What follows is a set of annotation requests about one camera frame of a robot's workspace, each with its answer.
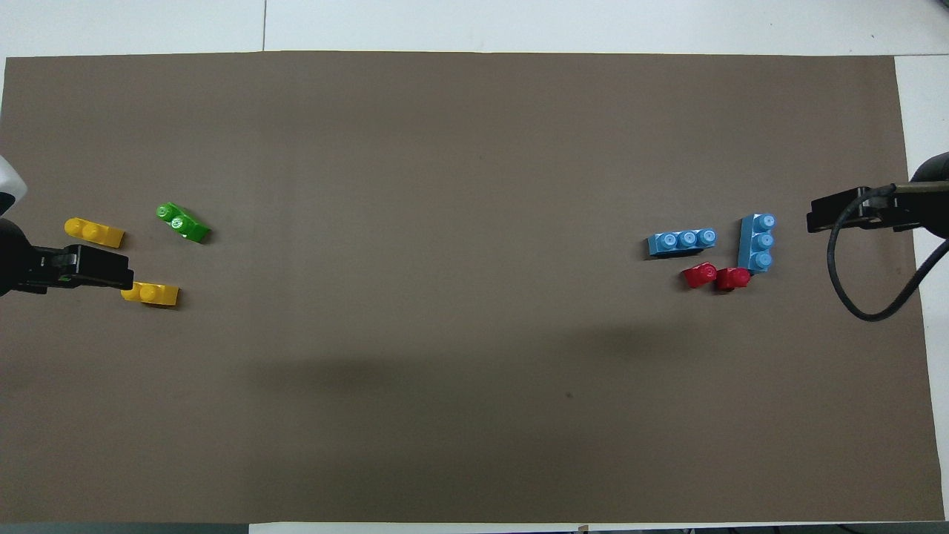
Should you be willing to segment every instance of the green lego brick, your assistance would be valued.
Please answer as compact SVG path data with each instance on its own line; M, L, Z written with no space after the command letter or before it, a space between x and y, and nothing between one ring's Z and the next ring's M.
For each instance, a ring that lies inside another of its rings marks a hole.
M210 228L202 224L195 216L171 202L165 202L159 206L158 209L155 210L155 215L157 215L159 219L164 220L172 227L172 230L181 234L183 238L194 241L195 243L201 242L204 236L210 231Z

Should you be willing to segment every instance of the black cable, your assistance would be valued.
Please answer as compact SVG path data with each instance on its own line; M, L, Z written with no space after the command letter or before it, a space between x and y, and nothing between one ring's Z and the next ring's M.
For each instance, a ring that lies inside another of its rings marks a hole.
M837 262L834 259L834 249L837 248L837 235L840 234L841 228L844 227L844 221L850 217L850 214L853 213L853 210L857 209L857 206L864 203L869 199L875 197L888 197L896 191L896 185L890 183L883 187L877 187L876 189L870 189L866 193L863 193L860 197L854 199L850 204L847 205L847 208L841 212L840 217L833 223L833 227L830 229L830 240L828 241L828 272L830 273L830 284L833 285L833 290L837 292L837 296L840 297L840 301L844 303L844 306L858 318L864 321L882 321L887 317L895 314L902 306L909 300L909 297L913 295L913 292L916 291L916 288L920 286L922 279L932 271L936 263L942 259L943 256L949 252L949 239L943 241L942 244L936 247L936 250L922 263L920 268L916 273L909 278L909 281L906 282L906 285L903 286L900 294L893 299L893 302L890 302L889 306L886 306L881 311L876 314L868 314L857 308L857 305L853 303L853 300L850 300L850 297L847 296L847 292L844 291L844 287L840 284L840 277L837 276Z

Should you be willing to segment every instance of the table surface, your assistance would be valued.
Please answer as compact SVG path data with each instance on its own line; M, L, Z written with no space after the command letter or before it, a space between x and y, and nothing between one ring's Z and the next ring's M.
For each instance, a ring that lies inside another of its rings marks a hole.
M569 3L547 3L542 9L534 6L514 11L482 4L481 10L471 12L457 4L443 7L447 4L406 1L381 12L364 3L340 7L270 0L265 14L265 5L259 1L227 6L184 3L176 10L161 11L145 2L81 2L67 9L54 2L8 1L0 6L0 26L4 29L0 53L18 56L262 48L828 55L949 51L949 23L937 3L914 2L895 11L889 4L811 3L796 9L780 2L733 2L725 7L709 7L702 2L676 7L603 3L598 10L584 10ZM429 17L425 24L418 20L421 12ZM664 29L660 22L673 16L680 24L672 30ZM392 20L400 24L390 24ZM310 30L320 25L323 31ZM36 31L38 26L45 31ZM801 39L802 33L809 39ZM939 74L947 70L949 61L945 56L897 58L909 171L949 144L947 89L936 83ZM920 233L915 238L917 256L922 258L932 248L931 239ZM939 299L949 287L947 278L946 269L940 266L921 291L938 436L946 428L949 406L945 387L949 370L943 365L949 339L929 325L940 321L944 324L949 316L949 308ZM943 448L946 440L939 439L939 445Z

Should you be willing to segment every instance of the red lego brick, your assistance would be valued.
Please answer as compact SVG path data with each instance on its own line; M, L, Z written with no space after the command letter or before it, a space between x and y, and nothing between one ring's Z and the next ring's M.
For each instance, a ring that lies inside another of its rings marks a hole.
M689 284L689 287L695 289L716 278L715 265L706 261L682 271L682 275L685 276L685 281Z
M718 271L715 285L720 290L733 290L736 287L746 287L752 274L744 267L728 267Z

